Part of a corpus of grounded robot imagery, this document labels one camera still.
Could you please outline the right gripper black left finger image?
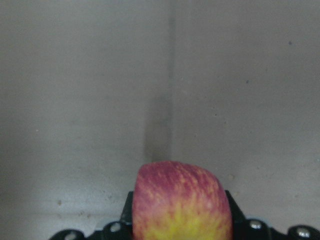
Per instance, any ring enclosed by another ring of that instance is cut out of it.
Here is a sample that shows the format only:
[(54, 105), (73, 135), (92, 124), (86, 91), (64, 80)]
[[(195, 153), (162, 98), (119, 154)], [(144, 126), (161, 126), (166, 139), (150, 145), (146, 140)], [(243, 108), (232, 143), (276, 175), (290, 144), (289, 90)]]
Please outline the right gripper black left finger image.
[(132, 223), (132, 207), (133, 207), (134, 192), (129, 191), (125, 200), (122, 213), (120, 215), (120, 221), (122, 223)]

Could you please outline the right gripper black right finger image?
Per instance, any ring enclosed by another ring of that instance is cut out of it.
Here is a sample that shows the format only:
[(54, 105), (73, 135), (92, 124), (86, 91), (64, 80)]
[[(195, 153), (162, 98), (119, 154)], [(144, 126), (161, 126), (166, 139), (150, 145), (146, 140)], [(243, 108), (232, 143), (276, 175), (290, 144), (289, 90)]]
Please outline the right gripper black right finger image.
[(242, 225), (246, 221), (246, 217), (238, 204), (236, 203), (235, 199), (233, 198), (232, 194), (228, 191), (225, 190), (231, 215), (232, 215), (232, 221), (234, 225)]

